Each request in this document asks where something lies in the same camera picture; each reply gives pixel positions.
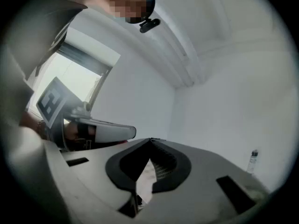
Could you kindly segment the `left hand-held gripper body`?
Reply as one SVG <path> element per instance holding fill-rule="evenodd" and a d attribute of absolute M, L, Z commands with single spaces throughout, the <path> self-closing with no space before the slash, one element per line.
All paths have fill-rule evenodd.
<path fill-rule="evenodd" d="M 36 107 L 41 114 L 47 136 L 61 150 L 89 150 L 94 148 L 95 138 L 88 134 L 88 121 L 92 121 L 91 106 L 81 101 L 57 77 L 55 77 L 38 99 Z M 72 145 L 65 138 L 65 121 L 77 124 L 81 131 L 79 139 Z"/>

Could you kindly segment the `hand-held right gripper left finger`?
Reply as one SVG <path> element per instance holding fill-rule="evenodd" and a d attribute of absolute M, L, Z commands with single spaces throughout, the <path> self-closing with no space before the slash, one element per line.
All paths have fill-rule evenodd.
<path fill-rule="evenodd" d="M 108 159 L 134 145 L 61 153 L 36 134 L 9 137 L 9 171 L 38 224 L 139 224 L 123 207 L 129 191 L 115 186 L 106 173 Z"/>

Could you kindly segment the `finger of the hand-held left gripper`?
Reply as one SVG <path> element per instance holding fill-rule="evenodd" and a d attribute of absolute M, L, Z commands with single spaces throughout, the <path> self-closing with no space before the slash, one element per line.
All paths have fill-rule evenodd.
<path fill-rule="evenodd" d="M 111 143 L 133 139 L 136 128 L 133 126 L 99 125 L 96 127 L 95 142 Z"/>

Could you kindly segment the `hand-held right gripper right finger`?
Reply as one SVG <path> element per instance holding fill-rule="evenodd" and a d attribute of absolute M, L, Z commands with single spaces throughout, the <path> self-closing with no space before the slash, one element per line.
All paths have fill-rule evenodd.
<path fill-rule="evenodd" d="M 191 162 L 191 171 L 175 190 L 153 194 L 132 219 L 135 224 L 215 224 L 236 220 L 235 208 L 216 181 L 225 176 L 257 204 L 269 196 L 256 177 L 219 154 L 171 141 L 162 143 L 184 153 Z"/>

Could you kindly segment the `person's left hand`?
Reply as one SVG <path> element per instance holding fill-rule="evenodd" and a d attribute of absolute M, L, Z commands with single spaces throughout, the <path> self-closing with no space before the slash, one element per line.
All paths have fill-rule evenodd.
<path fill-rule="evenodd" d="M 96 127 L 86 124 L 70 122 L 64 125 L 64 137 L 67 140 L 92 138 L 95 136 Z"/>

